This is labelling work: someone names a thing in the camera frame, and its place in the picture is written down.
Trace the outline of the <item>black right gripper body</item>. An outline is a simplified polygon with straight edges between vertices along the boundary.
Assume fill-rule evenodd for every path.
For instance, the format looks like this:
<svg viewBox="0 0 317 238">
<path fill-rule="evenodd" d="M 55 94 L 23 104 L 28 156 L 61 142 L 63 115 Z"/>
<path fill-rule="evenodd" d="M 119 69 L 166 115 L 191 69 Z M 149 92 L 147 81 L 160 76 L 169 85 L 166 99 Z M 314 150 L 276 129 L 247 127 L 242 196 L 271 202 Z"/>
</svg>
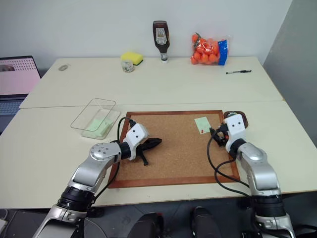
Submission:
<svg viewBox="0 0 317 238">
<path fill-rule="evenodd" d="M 216 135 L 219 135 L 219 136 L 222 136 L 222 137 L 223 137 L 223 147 L 225 147 L 226 144 L 227 144 L 227 142 L 228 142 L 228 139 L 229 139 L 227 124 L 222 123 L 222 124 L 218 127 L 217 130 L 218 130 L 218 134 L 216 134 Z"/>
</svg>

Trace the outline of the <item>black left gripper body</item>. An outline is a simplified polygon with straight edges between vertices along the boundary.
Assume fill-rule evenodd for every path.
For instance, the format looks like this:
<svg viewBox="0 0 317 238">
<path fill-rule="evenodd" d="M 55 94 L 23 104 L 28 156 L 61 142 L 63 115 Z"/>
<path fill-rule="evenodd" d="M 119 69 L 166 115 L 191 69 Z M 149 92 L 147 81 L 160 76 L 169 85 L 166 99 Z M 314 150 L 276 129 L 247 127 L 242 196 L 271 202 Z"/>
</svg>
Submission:
<svg viewBox="0 0 317 238">
<path fill-rule="evenodd" d="M 142 144 L 138 145 L 138 147 L 137 147 L 137 156 L 140 156 L 143 151 L 151 149 L 151 142 L 152 142 L 152 139 L 148 138 Z"/>
</svg>

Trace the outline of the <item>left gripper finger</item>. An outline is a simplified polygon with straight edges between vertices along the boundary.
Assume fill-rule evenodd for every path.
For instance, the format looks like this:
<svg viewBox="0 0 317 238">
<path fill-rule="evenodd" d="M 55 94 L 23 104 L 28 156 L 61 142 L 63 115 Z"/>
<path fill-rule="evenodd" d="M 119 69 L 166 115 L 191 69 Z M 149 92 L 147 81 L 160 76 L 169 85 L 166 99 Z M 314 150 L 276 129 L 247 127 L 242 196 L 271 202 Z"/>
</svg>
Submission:
<svg viewBox="0 0 317 238">
<path fill-rule="evenodd" d="M 144 166 L 147 166 L 147 165 L 149 164 L 149 162 L 148 162 L 148 160 L 146 159 L 146 157 L 145 157 L 145 155 L 144 155 L 144 153 L 143 153 L 143 150 L 141 150 L 141 151 L 139 152 L 139 156 L 141 157 Z"/>
<path fill-rule="evenodd" d="M 146 140 L 146 149 L 152 149 L 156 146 L 158 146 L 162 142 L 162 139 L 160 138 L 148 138 Z"/>
</svg>

